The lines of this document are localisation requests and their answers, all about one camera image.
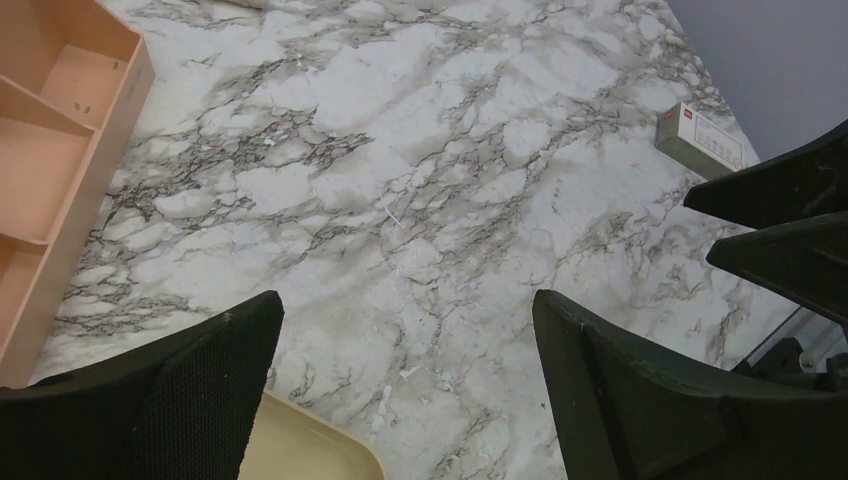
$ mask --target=marble surface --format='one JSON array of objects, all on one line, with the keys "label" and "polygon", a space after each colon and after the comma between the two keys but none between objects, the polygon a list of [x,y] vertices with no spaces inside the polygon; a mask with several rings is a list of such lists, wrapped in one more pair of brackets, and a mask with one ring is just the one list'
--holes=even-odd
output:
[{"label": "marble surface", "polygon": [[274,289],[271,385],[391,478],[555,479],[536,289],[722,367],[792,311],[652,147],[680,100],[744,138],[663,1],[104,3],[158,78],[36,378]]}]

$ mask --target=gray marble vein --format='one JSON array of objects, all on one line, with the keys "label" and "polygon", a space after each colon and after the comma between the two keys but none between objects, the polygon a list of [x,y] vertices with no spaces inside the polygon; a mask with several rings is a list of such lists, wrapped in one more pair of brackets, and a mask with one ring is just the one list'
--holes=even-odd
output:
[{"label": "gray marble vein", "polygon": [[158,77],[37,378],[274,289],[270,385],[391,478],[555,479],[535,290],[725,368],[792,311],[652,146],[681,100],[745,141],[664,1],[104,3]]}]

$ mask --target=gray wall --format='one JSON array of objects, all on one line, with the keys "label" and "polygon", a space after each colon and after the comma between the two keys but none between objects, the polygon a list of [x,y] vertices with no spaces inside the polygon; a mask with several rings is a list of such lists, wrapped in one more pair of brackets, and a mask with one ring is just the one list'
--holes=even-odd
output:
[{"label": "gray wall", "polygon": [[848,119],[848,0],[669,0],[765,161]]}]

